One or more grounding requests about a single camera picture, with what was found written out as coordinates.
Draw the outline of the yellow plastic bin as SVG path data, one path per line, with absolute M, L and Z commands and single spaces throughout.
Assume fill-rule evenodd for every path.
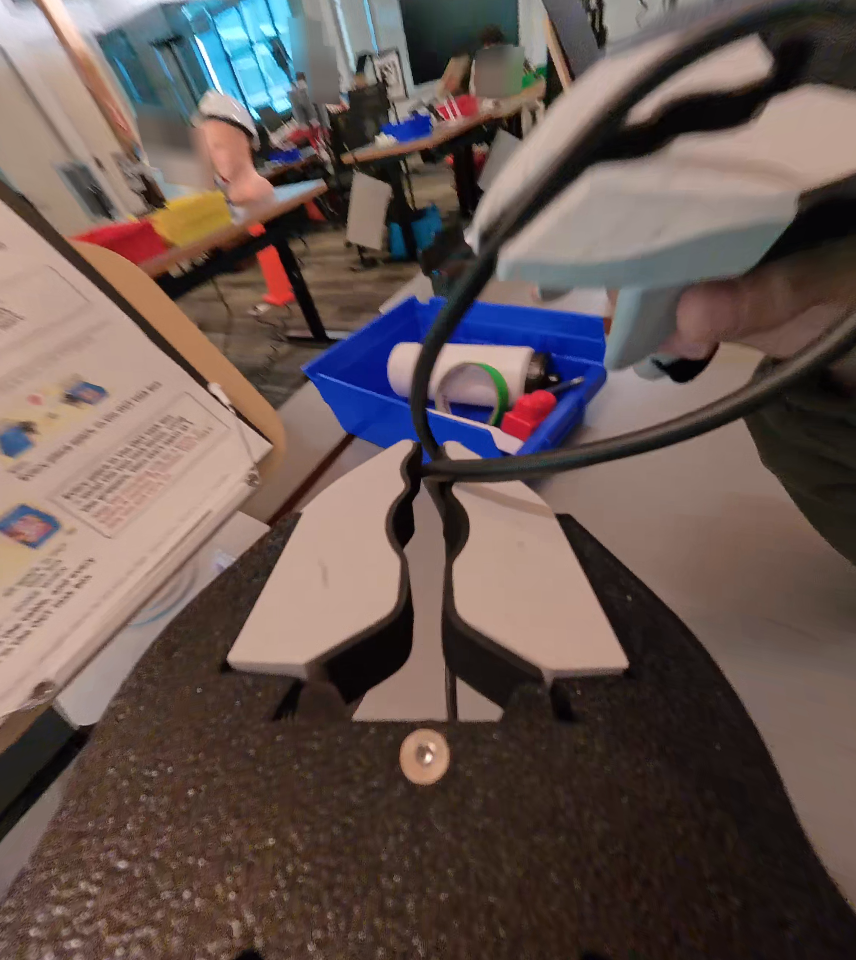
M 190 246 L 234 222 L 231 207 L 218 190 L 173 198 L 146 220 L 171 248 Z

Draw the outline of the red plastic bin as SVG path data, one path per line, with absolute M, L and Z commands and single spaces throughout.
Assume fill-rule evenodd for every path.
M 139 266 L 161 257 L 169 249 L 154 224 L 146 218 L 111 222 L 69 239 L 107 249 Z

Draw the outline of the white cylindrical bottle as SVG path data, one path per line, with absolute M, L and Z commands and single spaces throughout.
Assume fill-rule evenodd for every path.
M 449 343 L 440 352 L 433 368 L 429 400 L 434 402 L 434 391 L 445 370 L 459 362 L 476 361 L 494 366 L 506 379 L 509 389 L 509 407 L 518 398 L 542 387 L 549 374 L 549 357 L 530 346 Z M 490 381 L 479 373 L 470 373 L 464 378 L 462 390 L 452 389 L 451 403 L 487 407 L 491 409 L 493 392 Z

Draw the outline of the white paper slip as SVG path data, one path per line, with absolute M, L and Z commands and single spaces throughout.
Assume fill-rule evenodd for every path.
M 481 457 L 515 455 L 525 444 L 500 427 L 476 419 L 431 410 L 429 420 L 440 444 L 457 442 Z

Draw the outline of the wooden edged table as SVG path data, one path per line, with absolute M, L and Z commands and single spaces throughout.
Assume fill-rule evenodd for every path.
M 192 244 L 176 246 L 140 264 L 172 299 L 179 300 L 213 280 L 241 268 L 267 247 L 274 247 L 290 282 L 306 330 L 290 334 L 297 344 L 328 347 L 336 340 L 328 333 L 299 262 L 290 248 L 305 205 L 327 192 L 321 179 L 277 188 L 271 198 L 242 210 L 242 218 L 218 228 Z

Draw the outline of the red toy block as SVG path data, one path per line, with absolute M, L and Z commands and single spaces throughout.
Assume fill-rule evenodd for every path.
M 541 424 L 554 413 L 557 397 L 550 390 L 522 394 L 502 417 L 499 428 L 521 442 L 528 441 Z

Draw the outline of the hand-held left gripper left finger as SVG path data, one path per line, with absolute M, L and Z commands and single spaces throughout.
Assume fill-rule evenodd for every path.
M 356 702 L 405 665 L 405 547 L 421 466 L 420 444 L 404 439 L 310 501 L 227 655 L 233 670 L 326 685 Z

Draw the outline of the white hanging panel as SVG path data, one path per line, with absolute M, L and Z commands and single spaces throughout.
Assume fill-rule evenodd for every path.
M 385 249 L 386 219 L 392 195 L 386 181 L 354 172 L 346 222 L 349 244 L 372 251 Z
M 519 138 L 505 129 L 499 128 L 496 131 L 485 156 L 481 173 L 478 174 L 478 186 L 482 193 L 493 185 L 506 164 L 513 158 L 521 143 L 522 141 Z

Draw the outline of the person's right hand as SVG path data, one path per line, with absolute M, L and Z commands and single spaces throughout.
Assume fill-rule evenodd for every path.
M 762 265 L 741 277 L 685 290 L 659 352 L 707 358 L 722 344 L 788 359 L 856 306 L 856 236 Z

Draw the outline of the black easel board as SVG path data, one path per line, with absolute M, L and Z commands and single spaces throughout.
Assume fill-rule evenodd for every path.
M 566 91 L 601 57 L 608 39 L 604 1 L 543 1 L 550 61 Z

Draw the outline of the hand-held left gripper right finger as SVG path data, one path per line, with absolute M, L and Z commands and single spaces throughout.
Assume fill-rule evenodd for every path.
M 450 672 L 505 709 L 526 687 L 620 676 L 628 656 L 553 509 L 528 484 L 432 482 Z

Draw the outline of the green tape roll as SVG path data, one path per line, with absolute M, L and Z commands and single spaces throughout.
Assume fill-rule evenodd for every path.
M 476 361 L 459 362 L 449 366 L 439 379 L 434 391 L 434 408 L 444 415 L 452 415 L 452 389 L 462 390 L 465 387 L 464 378 L 469 374 L 477 373 L 488 378 L 493 392 L 491 411 L 485 422 L 486 426 L 498 427 L 508 412 L 510 394 L 504 376 L 489 364 Z

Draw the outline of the blue bag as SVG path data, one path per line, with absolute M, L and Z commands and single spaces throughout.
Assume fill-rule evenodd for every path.
M 441 211 L 435 203 L 430 203 L 415 213 L 410 223 L 410 232 L 416 252 L 420 255 L 434 244 L 436 236 L 444 230 L 444 222 Z M 409 259 L 405 236 L 400 224 L 394 220 L 388 220 L 386 226 L 389 258 L 391 260 Z

